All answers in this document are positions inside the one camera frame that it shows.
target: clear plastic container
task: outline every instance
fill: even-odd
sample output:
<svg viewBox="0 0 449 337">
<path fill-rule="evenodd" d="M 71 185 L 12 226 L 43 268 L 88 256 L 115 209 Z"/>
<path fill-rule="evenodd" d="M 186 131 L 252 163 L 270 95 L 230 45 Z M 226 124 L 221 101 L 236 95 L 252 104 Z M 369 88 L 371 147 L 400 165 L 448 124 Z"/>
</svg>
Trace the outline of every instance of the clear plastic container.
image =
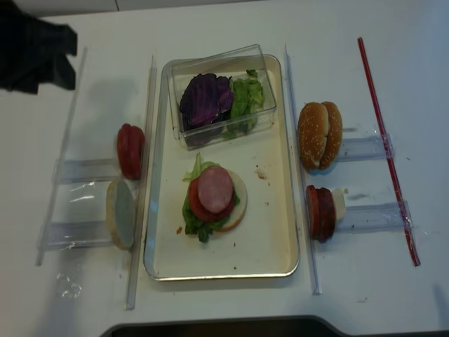
<svg viewBox="0 0 449 337">
<path fill-rule="evenodd" d="M 207 126 L 187 130 L 182 122 L 180 101 L 190 81 L 198 74 L 213 73 L 217 76 L 231 77 L 232 80 L 246 79 L 246 70 L 255 70 L 264 92 L 264 104 L 252 114 L 230 119 Z M 273 125 L 276 100 L 267 72 L 260 46 L 255 44 L 235 51 L 202 58 L 199 60 L 175 61 L 171 75 L 167 75 L 168 93 L 173 123 L 173 135 L 188 150 L 212 143 L 265 130 Z M 239 125 L 254 124 L 250 130 L 240 131 Z"/>
</svg>

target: white table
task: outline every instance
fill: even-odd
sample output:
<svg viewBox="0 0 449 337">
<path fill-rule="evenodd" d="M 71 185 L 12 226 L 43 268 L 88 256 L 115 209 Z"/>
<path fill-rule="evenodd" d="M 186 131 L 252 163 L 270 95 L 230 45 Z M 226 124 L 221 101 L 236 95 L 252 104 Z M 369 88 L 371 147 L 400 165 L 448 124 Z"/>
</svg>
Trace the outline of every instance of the white table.
<svg viewBox="0 0 449 337">
<path fill-rule="evenodd" d="M 285 279 L 161 284 L 141 264 L 136 308 L 125 312 L 128 261 L 117 249 L 47 253 L 43 265 L 34 266 L 72 93 L 51 85 L 41 86 L 38 96 L 1 92 L 2 336 L 99 336 L 122 324 L 290 315 L 316 315 L 345 333 L 449 329 L 447 1 L 270 1 L 51 20 L 78 32 L 79 50 L 87 46 L 91 55 L 104 58 L 91 79 L 127 74 L 125 83 L 133 87 L 128 109 L 139 112 L 145 110 L 151 54 L 160 74 L 175 58 L 254 43 L 282 65 L 287 43 L 299 112 L 302 101 L 319 99 L 318 78 L 325 81 L 350 62 L 360 71 L 356 39 L 362 36 L 394 137 L 403 193 L 422 229 L 416 234 L 422 265 L 412 266 L 403 233 L 385 236 L 382 246 L 375 242 L 383 234 L 356 236 L 341 255 L 360 256 L 366 266 L 355 270 L 326 256 L 323 294 L 312 296 L 302 238 L 300 266 Z M 323 63 L 332 50 L 338 56 Z M 368 87 L 366 95 L 369 102 Z M 58 273 L 76 264 L 83 266 L 81 296 L 56 298 Z"/>
</svg>

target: food stain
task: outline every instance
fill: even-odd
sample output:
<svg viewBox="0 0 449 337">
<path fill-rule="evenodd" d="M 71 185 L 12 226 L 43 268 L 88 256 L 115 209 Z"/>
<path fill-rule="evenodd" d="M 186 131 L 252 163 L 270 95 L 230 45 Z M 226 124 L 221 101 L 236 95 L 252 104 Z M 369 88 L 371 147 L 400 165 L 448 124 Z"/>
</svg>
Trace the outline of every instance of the food stain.
<svg viewBox="0 0 449 337">
<path fill-rule="evenodd" d="M 258 168 L 257 170 L 254 171 L 257 176 L 259 177 L 259 179 L 263 179 L 266 180 L 267 179 L 267 175 L 265 174 L 265 172 L 263 170 L 261 170 L 260 168 Z"/>
</svg>

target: red straw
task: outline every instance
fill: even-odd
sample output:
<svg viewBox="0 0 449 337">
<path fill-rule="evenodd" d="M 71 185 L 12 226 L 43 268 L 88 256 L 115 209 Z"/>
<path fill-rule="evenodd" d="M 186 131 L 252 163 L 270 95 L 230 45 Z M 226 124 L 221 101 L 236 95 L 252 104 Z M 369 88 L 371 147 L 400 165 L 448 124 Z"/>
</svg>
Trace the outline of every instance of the red straw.
<svg viewBox="0 0 449 337">
<path fill-rule="evenodd" d="M 374 89 L 373 78 L 371 77 L 370 66 L 368 64 L 368 58 L 366 56 L 365 46 L 361 37 L 357 39 L 358 48 L 360 49 L 360 54 L 363 61 L 363 67 L 365 68 L 366 79 L 368 81 L 368 86 L 370 88 L 371 99 L 373 100 L 374 111 L 376 113 L 377 124 L 379 125 L 380 135 L 383 140 L 387 139 L 387 132 L 385 130 L 384 120 L 382 119 L 382 113 L 380 112 L 379 101 L 377 100 L 376 90 Z M 389 143 L 384 141 L 385 152 L 389 151 Z M 390 170 L 391 181 L 393 182 L 394 191 L 396 193 L 396 200 L 398 201 L 399 207 L 401 209 L 401 216 L 404 224 L 404 232 L 406 234 L 408 250 L 412 258 L 415 267 L 421 264 L 420 258 L 418 258 L 418 253 L 416 251 L 415 240 L 413 239 L 413 234 L 409 226 L 410 219 L 407 216 L 407 211 L 403 203 L 401 186 L 399 185 L 398 175 L 396 174 L 396 168 L 394 167 L 393 159 L 387 158 L 388 167 Z"/>
</svg>

